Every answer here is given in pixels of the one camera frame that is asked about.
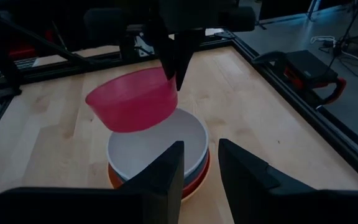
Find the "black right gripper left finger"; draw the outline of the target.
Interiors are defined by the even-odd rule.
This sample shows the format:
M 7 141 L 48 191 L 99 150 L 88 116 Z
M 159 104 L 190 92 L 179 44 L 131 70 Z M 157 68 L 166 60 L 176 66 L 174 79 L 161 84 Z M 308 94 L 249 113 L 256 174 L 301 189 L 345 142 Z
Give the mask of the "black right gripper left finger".
M 118 189 L 17 187 L 0 193 L 0 224 L 177 224 L 184 143 Z

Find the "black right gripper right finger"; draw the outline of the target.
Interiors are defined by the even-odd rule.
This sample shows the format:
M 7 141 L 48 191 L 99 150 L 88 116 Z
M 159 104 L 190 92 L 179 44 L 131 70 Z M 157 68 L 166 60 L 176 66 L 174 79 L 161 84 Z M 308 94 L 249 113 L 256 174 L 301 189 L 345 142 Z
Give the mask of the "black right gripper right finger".
M 218 158 L 235 224 L 358 224 L 358 190 L 316 190 L 228 139 Z

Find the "red background object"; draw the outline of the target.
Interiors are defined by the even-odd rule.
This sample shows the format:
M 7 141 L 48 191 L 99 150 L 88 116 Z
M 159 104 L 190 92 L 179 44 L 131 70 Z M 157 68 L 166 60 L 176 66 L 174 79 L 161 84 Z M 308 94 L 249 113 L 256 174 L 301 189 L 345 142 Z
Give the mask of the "red background object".
M 21 60 L 25 58 L 36 57 L 35 49 L 29 45 L 18 45 L 9 51 L 10 58 Z

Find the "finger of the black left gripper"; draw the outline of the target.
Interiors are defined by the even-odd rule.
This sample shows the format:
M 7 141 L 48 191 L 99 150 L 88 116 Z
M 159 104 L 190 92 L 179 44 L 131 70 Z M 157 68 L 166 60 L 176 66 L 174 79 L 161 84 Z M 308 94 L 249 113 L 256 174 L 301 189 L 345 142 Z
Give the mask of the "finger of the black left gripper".
M 168 36 L 168 30 L 161 19 L 152 19 L 153 47 L 157 52 L 168 80 L 175 75 L 173 40 Z
M 174 67 L 177 91 L 180 91 L 190 60 L 204 37 L 204 29 L 185 30 L 175 34 Z

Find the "black table edge frame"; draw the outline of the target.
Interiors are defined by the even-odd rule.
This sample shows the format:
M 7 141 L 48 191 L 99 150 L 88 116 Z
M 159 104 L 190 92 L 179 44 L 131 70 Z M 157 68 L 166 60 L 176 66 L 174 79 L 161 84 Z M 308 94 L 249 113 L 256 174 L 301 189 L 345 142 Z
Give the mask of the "black table edge frame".
M 317 110 L 307 105 L 300 96 L 287 86 L 274 72 L 270 64 L 257 64 L 253 59 L 259 54 L 248 46 L 237 36 L 228 39 L 216 39 L 206 41 L 196 49 L 198 52 L 212 50 L 221 47 L 231 46 L 242 58 L 249 62 L 259 75 L 263 77 L 302 117 L 307 121 L 324 140 L 358 173 L 358 149 L 345 140 L 342 135 L 335 131 L 328 119 L 321 115 Z M 19 70 L 22 76 L 21 84 L 30 84 L 52 80 L 56 78 L 69 77 L 86 72 L 95 72 L 124 65 L 148 62 L 155 60 L 156 55 L 151 54 L 145 57 L 134 57 L 122 59 L 120 52 L 95 55 L 82 58 L 79 62 L 72 62 L 70 59 L 63 62 L 50 63 L 38 67 L 26 67 Z

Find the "white bowl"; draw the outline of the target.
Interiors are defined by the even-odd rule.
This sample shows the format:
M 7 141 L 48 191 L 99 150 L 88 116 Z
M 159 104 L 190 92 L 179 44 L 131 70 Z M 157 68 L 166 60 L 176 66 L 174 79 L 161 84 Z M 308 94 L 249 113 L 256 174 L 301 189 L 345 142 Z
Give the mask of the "white bowl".
M 123 180 L 129 180 L 176 141 L 184 142 L 184 177 L 190 179 L 206 157 L 209 137 L 203 123 L 180 108 L 149 129 L 112 133 L 107 146 L 109 165 Z

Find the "pink bowl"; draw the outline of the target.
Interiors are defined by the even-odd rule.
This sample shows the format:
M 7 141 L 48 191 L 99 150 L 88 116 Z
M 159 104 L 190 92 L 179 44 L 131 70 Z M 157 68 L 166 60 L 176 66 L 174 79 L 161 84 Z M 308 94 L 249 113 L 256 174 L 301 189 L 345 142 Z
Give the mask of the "pink bowl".
M 85 98 L 86 104 L 109 130 L 131 133 L 167 119 L 178 104 L 175 78 L 152 67 L 114 78 Z

